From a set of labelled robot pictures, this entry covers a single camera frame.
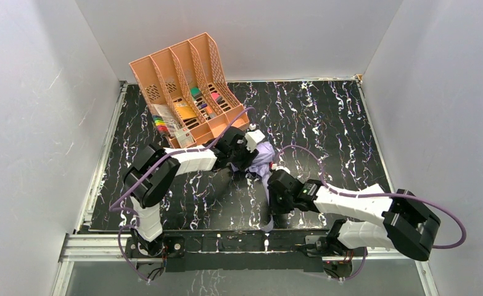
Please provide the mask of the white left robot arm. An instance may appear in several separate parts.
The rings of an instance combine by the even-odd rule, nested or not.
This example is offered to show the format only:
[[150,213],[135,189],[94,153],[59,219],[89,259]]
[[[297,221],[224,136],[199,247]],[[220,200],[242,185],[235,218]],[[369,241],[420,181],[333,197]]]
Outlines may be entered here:
[[132,212],[136,217],[132,233],[143,244],[157,243],[163,233],[160,203],[176,177],[227,167],[247,169],[259,155],[257,147],[265,139],[259,129],[242,131],[231,126],[204,146],[171,149],[149,145],[123,180],[125,196],[131,197]]

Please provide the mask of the lavender folding umbrella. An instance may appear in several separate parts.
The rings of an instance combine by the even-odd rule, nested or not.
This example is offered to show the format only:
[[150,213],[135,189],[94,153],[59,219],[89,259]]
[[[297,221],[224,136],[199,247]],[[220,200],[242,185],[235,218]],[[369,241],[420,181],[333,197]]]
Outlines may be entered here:
[[258,155],[253,159],[252,163],[247,169],[243,169],[243,171],[248,171],[250,173],[254,173],[258,176],[263,184],[263,188],[265,190],[266,195],[266,205],[270,206],[270,194],[268,190],[268,180],[271,176],[271,162],[275,157],[275,149],[270,144],[270,142],[265,141],[261,142],[256,146],[256,150]]

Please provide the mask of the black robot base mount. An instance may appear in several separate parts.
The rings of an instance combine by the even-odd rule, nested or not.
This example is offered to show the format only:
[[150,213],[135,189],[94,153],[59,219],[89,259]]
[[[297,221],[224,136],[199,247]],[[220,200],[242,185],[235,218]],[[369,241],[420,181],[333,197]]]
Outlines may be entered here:
[[150,279],[161,272],[296,270],[347,278],[360,268],[362,247],[347,250],[322,229],[165,231],[146,242],[136,231],[122,243],[135,267]]

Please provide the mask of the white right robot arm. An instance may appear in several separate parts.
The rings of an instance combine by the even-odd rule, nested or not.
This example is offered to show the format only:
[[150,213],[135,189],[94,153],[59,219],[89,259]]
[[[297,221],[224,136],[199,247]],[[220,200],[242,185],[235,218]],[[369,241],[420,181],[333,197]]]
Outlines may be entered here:
[[271,172],[267,188],[270,210],[275,215],[295,209],[342,215],[325,240],[334,253],[380,247],[427,261],[434,248],[440,219],[423,202],[402,191],[389,196],[378,184],[349,191],[326,187],[315,179],[303,183],[284,169]]

